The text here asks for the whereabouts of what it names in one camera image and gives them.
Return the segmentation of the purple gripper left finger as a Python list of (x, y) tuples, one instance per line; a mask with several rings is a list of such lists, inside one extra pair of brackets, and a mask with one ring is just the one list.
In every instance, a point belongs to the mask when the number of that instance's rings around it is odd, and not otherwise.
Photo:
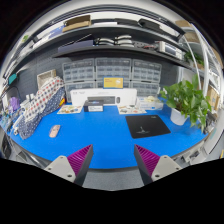
[(82, 186), (93, 156), (93, 145), (90, 144), (69, 156), (59, 156), (46, 168), (56, 176)]

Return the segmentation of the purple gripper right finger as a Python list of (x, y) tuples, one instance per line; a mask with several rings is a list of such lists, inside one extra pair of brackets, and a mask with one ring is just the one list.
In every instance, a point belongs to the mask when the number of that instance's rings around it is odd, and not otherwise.
[(139, 145), (134, 145), (134, 156), (145, 185), (181, 170), (168, 155), (158, 156)]

